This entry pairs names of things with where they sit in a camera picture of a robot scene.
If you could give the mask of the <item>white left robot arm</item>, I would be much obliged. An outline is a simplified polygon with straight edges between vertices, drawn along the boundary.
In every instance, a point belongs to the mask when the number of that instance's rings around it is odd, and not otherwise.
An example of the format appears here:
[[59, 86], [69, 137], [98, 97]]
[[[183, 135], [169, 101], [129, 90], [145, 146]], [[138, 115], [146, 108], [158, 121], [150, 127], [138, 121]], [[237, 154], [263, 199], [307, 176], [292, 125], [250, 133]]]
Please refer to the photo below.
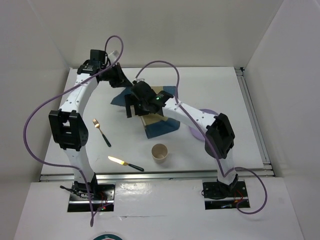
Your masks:
[[91, 168], [86, 151], [89, 131], [83, 120], [85, 107], [100, 81], [107, 81], [113, 88], [131, 87], [132, 83], [116, 63], [102, 74], [86, 81], [96, 67], [82, 65], [75, 80], [74, 90], [58, 110], [50, 111], [48, 118], [53, 140], [64, 150], [69, 164], [76, 167], [74, 173], [74, 190], [88, 200], [97, 197], [99, 187], [96, 173]]

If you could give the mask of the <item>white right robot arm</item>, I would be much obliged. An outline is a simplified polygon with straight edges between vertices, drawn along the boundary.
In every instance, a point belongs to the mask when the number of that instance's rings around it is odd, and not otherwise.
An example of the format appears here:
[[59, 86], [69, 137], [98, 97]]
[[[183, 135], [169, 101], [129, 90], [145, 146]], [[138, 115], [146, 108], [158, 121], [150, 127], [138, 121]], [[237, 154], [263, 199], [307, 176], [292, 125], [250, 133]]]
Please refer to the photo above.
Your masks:
[[218, 190], [223, 196], [230, 196], [236, 189], [238, 174], [232, 157], [235, 133], [227, 115], [213, 115], [194, 108], [174, 95], [161, 90], [156, 93], [148, 83], [134, 81], [130, 93], [124, 96], [127, 117], [158, 114], [179, 121], [190, 128], [196, 128], [204, 137], [204, 149], [217, 162]]

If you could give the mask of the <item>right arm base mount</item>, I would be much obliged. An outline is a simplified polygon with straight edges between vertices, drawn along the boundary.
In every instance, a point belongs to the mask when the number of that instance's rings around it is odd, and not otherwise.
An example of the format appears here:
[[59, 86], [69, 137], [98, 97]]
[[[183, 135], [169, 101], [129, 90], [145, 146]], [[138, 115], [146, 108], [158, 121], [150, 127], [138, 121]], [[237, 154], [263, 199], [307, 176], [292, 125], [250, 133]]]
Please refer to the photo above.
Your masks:
[[217, 182], [203, 182], [201, 195], [206, 210], [226, 210], [250, 208], [247, 187], [244, 181], [238, 181], [231, 192], [223, 192]]

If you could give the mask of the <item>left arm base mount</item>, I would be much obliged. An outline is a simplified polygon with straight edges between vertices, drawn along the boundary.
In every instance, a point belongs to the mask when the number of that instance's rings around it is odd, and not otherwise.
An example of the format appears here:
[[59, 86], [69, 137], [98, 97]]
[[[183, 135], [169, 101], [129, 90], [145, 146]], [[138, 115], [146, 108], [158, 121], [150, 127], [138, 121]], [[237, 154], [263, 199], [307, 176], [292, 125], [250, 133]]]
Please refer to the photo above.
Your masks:
[[[60, 185], [61, 189], [70, 193], [68, 200], [68, 213], [84, 213], [90, 212], [90, 204], [88, 194], [82, 191], [76, 191], [75, 187], [65, 187]], [[100, 184], [97, 186], [96, 193], [91, 193], [91, 201], [93, 211], [97, 212], [113, 212], [115, 199], [115, 184]]]

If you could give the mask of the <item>blue beige checked cloth napkin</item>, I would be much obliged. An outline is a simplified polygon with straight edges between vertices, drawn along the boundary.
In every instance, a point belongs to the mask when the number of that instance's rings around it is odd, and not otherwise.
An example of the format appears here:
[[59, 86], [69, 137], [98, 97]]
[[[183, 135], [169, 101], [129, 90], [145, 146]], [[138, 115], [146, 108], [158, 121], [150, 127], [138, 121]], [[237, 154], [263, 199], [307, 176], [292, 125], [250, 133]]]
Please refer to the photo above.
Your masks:
[[[130, 87], [125, 87], [124, 90], [115, 96], [110, 102], [111, 105], [124, 107], [125, 104], [125, 95], [131, 93]], [[159, 114], [148, 114], [140, 116], [142, 124], [144, 126], [145, 134], [148, 139], [159, 137], [174, 131], [177, 131], [180, 128], [180, 122], [168, 117], [163, 117]]]

